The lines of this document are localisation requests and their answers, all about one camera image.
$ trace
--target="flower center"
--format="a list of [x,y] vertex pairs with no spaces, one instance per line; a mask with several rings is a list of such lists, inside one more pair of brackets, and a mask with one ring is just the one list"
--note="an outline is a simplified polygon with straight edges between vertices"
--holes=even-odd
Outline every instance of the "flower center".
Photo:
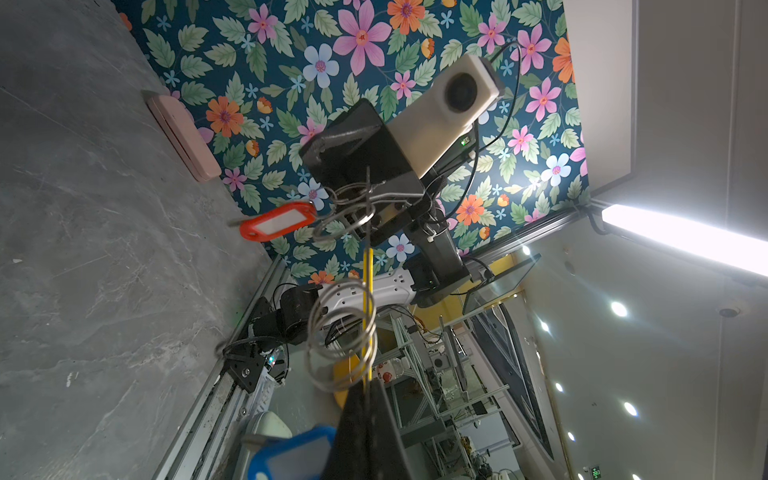
[[365,45],[368,42],[368,32],[365,30],[358,31],[355,40],[357,40],[358,45]]

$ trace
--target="ceiling light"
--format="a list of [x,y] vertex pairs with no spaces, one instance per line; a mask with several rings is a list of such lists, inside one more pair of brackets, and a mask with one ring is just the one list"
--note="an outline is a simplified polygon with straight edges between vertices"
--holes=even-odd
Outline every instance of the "ceiling light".
[[768,242],[763,240],[626,205],[603,210],[603,221],[708,260],[768,276]]
[[634,408],[634,405],[632,405],[629,402],[624,402],[624,408],[627,410],[627,412],[632,415],[633,417],[637,416],[637,410]]
[[611,302],[611,310],[619,316],[627,316],[627,307],[619,302]]

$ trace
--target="camera lens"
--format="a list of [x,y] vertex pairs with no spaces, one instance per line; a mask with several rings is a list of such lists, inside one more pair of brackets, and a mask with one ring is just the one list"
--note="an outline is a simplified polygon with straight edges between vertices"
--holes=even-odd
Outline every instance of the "camera lens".
[[468,73],[456,75],[445,89],[445,102],[453,111],[467,111],[478,96],[478,85]]

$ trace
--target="white flower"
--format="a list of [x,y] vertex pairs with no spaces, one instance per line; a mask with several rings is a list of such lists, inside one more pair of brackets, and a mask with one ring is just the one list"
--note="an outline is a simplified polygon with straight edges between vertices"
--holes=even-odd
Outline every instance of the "white flower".
[[301,182],[298,186],[299,193],[303,195],[304,200],[309,200],[315,204],[315,209],[321,211],[326,206],[323,198],[328,198],[328,192],[322,188],[314,178],[310,178],[310,183]]
[[308,81],[312,81],[317,77],[317,86],[320,88],[328,88],[331,85],[331,77],[335,77],[339,74],[339,62],[331,60],[333,50],[327,43],[320,45],[320,51],[318,52],[314,47],[307,47],[304,50],[304,58],[310,63],[304,67],[302,73],[304,78]]
[[541,172],[541,181],[545,182],[550,180],[552,187],[556,187],[560,184],[561,177],[567,177],[571,174],[571,167],[566,165],[568,163],[568,154],[560,155],[560,158],[552,155],[547,159],[547,170]]
[[392,235],[389,238],[389,244],[392,246],[386,249],[386,256],[392,258],[396,255],[399,262],[405,262],[408,254],[415,250],[415,247],[411,245],[411,240],[408,240],[405,234],[400,235],[400,238],[397,235]]
[[488,112],[489,112],[489,111],[494,111],[494,110],[496,109],[496,104],[497,104],[497,103],[498,103],[498,102],[496,102],[496,101],[495,101],[495,102],[493,102],[493,104],[492,104],[490,107],[488,107],[488,110],[486,110],[486,111],[484,111],[484,112],[482,112],[482,113],[480,114],[480,116],[478,117],[478,123],[479,123],[480,125],[485,125],[485,124],[487,124],[487,123],[488,123],[488,119],[491,117],[491,116],[488,114]]

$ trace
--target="light blue flower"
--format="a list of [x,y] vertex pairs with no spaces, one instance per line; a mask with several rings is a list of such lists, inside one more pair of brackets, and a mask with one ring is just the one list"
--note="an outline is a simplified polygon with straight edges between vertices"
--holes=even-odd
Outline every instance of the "light blue flower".
[[176,72],[173,70],[170,72],[165,72],[163,76],[165,77],[165,83],[170,84],[171,88],[176,88],[176,84],[181,81],[176,78]]
[[454,22],[454,19],[451,18],[451,14],[453,11],[448,10],[448,13],[441,13],[440,16],[442,17],[442,20],[440,21],[440,25],[448,28],[451,26],[451,23]]
[[304,19],[301,21],[301,28],[303,28],[306,33],[310,33],[310,29],[312,29],[312,22],[310,22],[309,15],[304,17]]
[[303,80],[301,75],[299,75],[298,77],[295,77],[295,78],[291,78],[290,80],[293,83],[293,85],[291,85],[291,88],[290,88],[291,90],[296,90],[299,93],[301,93],[301,91],[304,88],[306,88],[306,84],[301,83],[301,81]]
[[163,15],[163,18],[155,17],[157,19],[157,27],[162,28],[163,31],[168,31],[170,28],[170,23],[168,23],[168,17],[167,15]]
[[249,83],[245,88],[245,91],[248,92],[248,98],[256,98],[256,94],[259,93],[259,88],[254,87],[253,84]]
[[504,64],[502,65],[502,71],[504,72],[504,76],[512,74],[512,67],[515,66],[515,63],[513,61],[504,60]]
[[259,121],[261,122],[261,127],[262,127],[264,130],[266,130],[266,131],[270,131],[270,128],[272,128],[272,127],[274,127],[274,126],[275,126],[275,124],[273,124],[272,122],[270,122],[270,116],[269,116],[269,115],[267,115],[266,117],[262,118],[262,119],[261,119],[261,120],[259,120]]
[[240,46],[246,53],[250,53],[250,49],[256,46],[255,41],[251,41],[250,33],[243,38],[243,44]]

